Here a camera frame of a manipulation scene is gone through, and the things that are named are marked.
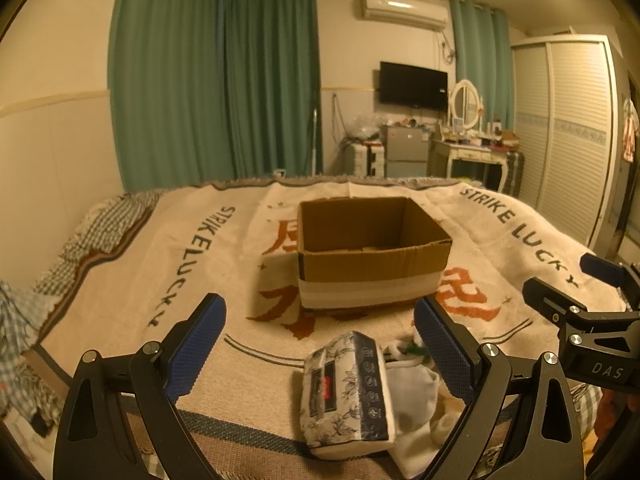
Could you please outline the white soft cloth bundle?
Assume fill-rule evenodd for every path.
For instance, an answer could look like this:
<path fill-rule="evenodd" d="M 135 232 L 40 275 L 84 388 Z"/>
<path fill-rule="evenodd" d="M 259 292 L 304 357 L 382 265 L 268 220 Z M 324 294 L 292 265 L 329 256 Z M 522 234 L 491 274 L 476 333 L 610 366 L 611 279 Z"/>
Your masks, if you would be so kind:
<path fill-rule="evenodd" d="M 390 456 L 412 479 L 431 465 L 465 404 L 450 393 L 419 335 L 390 341 L 384 356 L 396 426 Z"/>

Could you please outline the floral tissue pack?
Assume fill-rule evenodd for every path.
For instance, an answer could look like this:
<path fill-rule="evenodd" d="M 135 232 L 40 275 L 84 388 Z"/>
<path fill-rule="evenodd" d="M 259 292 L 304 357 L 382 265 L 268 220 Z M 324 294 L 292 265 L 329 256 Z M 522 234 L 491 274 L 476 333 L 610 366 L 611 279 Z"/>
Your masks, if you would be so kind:
<path fill-rule="evenodd" d="M 374 339 L 352 330 L 306 357 L 299 426 L 320 460 L 350 460 L 394 446 L 385 361 Z"/>

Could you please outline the plaid cloth at left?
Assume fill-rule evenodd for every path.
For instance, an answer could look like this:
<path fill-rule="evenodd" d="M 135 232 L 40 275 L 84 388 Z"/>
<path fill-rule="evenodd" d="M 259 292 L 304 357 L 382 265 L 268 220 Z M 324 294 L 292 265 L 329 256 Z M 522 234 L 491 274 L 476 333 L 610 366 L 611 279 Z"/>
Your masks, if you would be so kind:
<path fill-rule="evenodd" d="M 25 353 L 59 299 L 1 282 L 1 416 L 15 408 L 43 438 L 60 419 L 63 401 L 27 363 Z"/>

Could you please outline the hanging pink garment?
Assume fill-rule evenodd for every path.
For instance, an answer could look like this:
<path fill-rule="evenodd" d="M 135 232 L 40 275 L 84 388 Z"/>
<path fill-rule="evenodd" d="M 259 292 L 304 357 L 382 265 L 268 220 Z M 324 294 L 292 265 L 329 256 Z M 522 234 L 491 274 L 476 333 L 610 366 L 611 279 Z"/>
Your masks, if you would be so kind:
<path fill-rule="evenodd" d="M 623 159 L 631 164 L 636 159 L 636 139 L 639 134 L 639 116 L 631 98 L 625 99 L 623 113 Z"/>

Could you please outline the brown cardboard box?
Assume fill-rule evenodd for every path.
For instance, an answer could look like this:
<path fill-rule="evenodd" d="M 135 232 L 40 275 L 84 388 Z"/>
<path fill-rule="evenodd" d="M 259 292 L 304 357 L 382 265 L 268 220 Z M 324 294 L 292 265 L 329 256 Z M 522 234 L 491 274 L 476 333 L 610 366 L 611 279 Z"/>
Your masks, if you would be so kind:
<path fill-rule="evenodd" d="M 307 310 L 348 310 L 431 295 L 451 246 L 451 236 L 410 197 L 300 203 L 300 303 Z"/>

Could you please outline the white louvered wardrobe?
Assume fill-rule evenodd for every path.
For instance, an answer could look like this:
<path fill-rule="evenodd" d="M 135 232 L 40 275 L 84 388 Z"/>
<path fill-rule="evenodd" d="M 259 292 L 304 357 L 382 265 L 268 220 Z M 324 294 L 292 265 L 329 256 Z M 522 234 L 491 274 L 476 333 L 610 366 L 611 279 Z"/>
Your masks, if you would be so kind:
<path fill-rule="evenodd" d="M 512 48 L 520 199 L 552 226 L 596 247 L 612 194 L 618 89 L 604 35 L 530 38 Z"/>

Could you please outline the white dressing table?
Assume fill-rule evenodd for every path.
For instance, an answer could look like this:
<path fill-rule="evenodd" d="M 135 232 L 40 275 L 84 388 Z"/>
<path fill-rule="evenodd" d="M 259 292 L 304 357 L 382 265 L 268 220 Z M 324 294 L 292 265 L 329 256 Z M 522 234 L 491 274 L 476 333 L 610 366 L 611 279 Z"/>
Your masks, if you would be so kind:
<path fill-rule="evenodd" d="M 485 188 L 518 197 L 524 155 L 498 146 L 433 141 L 427 174 L 447 179 L 477 180 Z"/>

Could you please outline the white oval vanity mirror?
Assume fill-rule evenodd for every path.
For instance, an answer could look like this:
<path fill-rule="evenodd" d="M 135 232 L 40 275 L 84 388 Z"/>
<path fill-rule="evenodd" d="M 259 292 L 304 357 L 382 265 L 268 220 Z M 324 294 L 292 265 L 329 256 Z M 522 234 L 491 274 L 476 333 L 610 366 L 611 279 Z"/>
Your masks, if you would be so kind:
<path fill-rule="evenodd" d="M 474 129 L 484 114 L 484 101 L 469 79 L 456 83 L 449 96 L 449 117 L 454 128 Z"/>

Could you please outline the clear plastic bag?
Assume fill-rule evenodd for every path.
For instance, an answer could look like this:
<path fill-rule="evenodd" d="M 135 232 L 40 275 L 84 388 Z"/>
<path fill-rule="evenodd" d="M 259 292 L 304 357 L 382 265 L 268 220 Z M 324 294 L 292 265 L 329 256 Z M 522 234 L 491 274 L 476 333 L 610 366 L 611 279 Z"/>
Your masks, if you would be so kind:
<path fill-rule="evenodd" d="M 346 136 L 359 141 L 373 140 L 380 135 L 383 119 L 377 114 L 361 114 L 346 128 Z"/>

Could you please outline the beige strike lucky blanket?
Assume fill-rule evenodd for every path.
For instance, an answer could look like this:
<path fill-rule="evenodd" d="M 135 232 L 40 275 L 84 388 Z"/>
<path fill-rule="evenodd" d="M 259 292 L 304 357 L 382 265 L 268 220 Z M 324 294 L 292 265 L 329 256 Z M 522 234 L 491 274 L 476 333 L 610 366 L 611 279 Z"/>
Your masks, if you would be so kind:
<path fill-rule="evenodd" d="M 412 200 L 449 235 L 427 273 L 395 280 L 399 259 L 366 266 L 299 255 L 311 237 L 303 202 L 372 198 L 370 212 L 332 211 L 332 231 L 360 233 Z M 434 289 L 474 337 L 534 358 L 558 345 L 524 304 L 536 276 L 588 309 L 624 310 L 616 290 L 579 267 L 585 247 L 520 200 L 466 183 L 239 181 L 157 190 L 96 205 L 38 283 L 58 303 L 28 364 L 64 396 L 81 355 L 119 356 L 165 336 L 208 292 L 227 322 L 193 390 L 178 402 L 186 428 L 227 479 L 396 479 L 385 452 L 341 463 L 312 456 L 300 432 L 303 360 L 348 330 L 380 344 L 410 335 L 414 300 Z"/>

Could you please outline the green curtain right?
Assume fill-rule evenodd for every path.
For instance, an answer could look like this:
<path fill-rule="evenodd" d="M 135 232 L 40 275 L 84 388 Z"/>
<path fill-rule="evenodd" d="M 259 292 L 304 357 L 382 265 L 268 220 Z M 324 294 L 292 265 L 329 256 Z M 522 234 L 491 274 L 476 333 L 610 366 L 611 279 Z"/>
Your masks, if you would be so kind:
<path fill-rule="evenodd" d="M 513 127 L 514 73 L 509 24 L 501 9 L 474 0 L 449 0 L 457 80 L 474 84 L 485 105 L 484 118 Z"/>

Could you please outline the green curtain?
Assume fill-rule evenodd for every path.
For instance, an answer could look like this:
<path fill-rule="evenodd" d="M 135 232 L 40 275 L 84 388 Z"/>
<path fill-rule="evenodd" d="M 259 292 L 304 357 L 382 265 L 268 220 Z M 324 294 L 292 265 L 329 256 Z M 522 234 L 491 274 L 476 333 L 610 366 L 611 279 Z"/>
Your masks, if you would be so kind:
<path fill-rule="evenodd" d="M 457 80 L 474 84 L 485 105 L 484 118 L 513 127 L 514 73 L 509 24 L 501 9 L 474 0 L 449 0 Z"/>
<path fill-rule="evenodd" d="M 115 0 L 107 84 L 128 192 L 322 168 L 317 0 Z"/>

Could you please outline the white air conditioner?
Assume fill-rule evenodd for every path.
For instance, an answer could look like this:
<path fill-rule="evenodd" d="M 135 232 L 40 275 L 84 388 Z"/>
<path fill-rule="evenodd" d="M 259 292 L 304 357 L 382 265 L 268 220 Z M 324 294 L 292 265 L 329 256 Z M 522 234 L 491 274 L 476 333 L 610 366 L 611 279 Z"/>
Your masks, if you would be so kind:
<path fill-rule="evenodd" d="M 359 0 L 365 20 L 389 22 L 443 32 L 449 23 L 448 10 L 439 4 L 419 0 Z"/>

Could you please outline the green curtain left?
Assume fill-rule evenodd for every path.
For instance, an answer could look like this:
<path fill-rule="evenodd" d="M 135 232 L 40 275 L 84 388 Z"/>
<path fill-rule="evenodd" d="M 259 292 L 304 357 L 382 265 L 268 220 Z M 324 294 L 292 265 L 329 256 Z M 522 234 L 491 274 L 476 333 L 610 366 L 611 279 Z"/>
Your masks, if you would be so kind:
<path fill-rule="evenodd" d="M 322 168 L 317 0 L 115 0 L 107 84 L 128 192 Z"/>

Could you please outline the black wall television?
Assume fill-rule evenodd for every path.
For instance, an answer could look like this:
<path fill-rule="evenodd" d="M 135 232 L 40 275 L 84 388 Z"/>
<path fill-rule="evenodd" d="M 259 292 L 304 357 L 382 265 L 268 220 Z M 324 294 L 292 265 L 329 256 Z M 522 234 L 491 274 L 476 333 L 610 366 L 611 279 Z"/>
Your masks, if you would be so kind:
<path fill-rule="evenodd" d="M 448 110 L 448 74 L 441 70 L 381 62 L 378 99 L 382 104 Z"/>

